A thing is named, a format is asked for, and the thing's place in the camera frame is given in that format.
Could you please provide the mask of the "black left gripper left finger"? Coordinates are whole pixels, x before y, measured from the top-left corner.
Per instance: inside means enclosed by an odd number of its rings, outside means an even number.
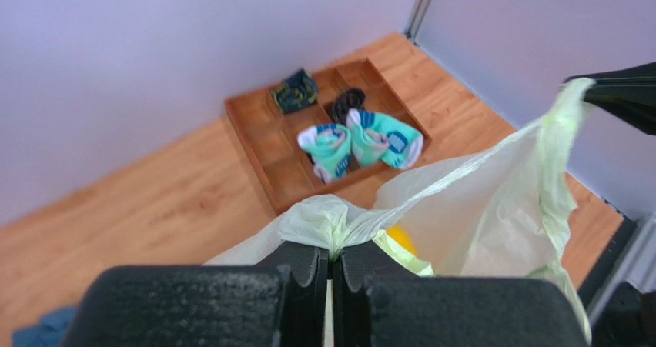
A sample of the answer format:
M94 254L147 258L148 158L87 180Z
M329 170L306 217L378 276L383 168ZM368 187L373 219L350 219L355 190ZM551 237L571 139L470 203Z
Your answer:
M126 265L87 289L64 346L319 346L325 249L284 242L255 265Z

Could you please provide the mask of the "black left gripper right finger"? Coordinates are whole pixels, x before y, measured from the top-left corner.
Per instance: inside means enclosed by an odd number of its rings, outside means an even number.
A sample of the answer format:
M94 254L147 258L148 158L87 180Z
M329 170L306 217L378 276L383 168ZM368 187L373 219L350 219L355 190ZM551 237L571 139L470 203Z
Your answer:
M338 346L585 346L569 301L541 279L421 277L373 242L333 263Z

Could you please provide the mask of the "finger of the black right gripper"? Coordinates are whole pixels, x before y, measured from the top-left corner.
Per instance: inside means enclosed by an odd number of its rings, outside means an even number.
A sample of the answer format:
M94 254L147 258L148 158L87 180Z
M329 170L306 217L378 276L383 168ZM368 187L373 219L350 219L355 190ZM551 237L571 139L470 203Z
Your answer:
M594 81L584 93L584 102L602 108L647 135L655 134L653 62L611 72L574 75L565 81L578 78Z

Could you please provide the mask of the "fake yellow mango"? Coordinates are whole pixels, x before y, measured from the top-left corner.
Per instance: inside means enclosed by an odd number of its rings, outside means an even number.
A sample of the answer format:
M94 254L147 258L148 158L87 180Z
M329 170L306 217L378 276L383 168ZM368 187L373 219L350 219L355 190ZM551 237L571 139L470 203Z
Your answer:
M417 250L414 246L413 240L408 235L407 231L404 230L400 225L394 225L387 229L387 234L408 252L412 253L413 255L417 255Z

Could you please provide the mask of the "pale yellow plastic bag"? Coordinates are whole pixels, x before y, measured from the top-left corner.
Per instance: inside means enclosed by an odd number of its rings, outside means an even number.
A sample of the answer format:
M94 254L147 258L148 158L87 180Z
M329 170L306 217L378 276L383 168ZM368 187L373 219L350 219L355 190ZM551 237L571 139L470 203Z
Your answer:
M551 109L493 147L400 173L377 190L371 209L336 195L296 203L263 229L210 260L254 265L284 242L339 250L373 241L405 269L440 275L543 279L569 301L589 342L591 325L561 259L576 202L565 172L594 84L566 82ZM417 255L387 229L400 225Z

